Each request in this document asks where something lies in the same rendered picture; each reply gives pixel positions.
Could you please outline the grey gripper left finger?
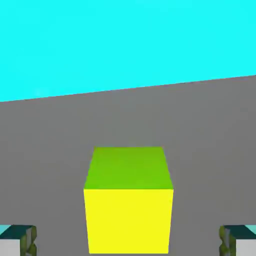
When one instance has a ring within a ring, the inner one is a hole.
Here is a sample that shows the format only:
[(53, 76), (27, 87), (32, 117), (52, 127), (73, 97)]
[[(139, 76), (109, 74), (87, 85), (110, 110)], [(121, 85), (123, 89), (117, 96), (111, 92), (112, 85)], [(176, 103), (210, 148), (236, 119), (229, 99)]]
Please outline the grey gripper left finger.
[(34, 225), (0, 224), (0, 256), (37, 256)]

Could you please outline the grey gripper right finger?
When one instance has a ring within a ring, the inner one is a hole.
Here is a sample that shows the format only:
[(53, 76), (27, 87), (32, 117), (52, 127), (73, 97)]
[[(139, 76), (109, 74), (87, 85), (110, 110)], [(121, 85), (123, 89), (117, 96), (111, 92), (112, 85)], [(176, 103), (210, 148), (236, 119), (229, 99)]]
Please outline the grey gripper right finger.
[(256, 224), (221, 225), (219, 256), (256, 256)]

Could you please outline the small yellow cube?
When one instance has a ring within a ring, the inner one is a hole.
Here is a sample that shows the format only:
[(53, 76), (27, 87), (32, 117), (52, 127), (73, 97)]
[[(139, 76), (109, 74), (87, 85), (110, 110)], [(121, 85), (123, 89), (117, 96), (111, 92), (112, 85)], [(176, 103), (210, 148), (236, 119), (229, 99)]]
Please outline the small yellow cube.
[(83, 193), (90, 254), (169, 252), (174, 187), (162, 147), (96, 147)]

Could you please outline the large cyan box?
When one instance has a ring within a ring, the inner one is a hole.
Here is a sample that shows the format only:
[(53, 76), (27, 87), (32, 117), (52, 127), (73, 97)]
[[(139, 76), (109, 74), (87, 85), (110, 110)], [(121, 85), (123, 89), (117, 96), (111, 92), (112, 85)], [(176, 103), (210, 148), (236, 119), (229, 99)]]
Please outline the large cyan box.
[(0, 102), (256, 75), (256, 0), (0, 0)]

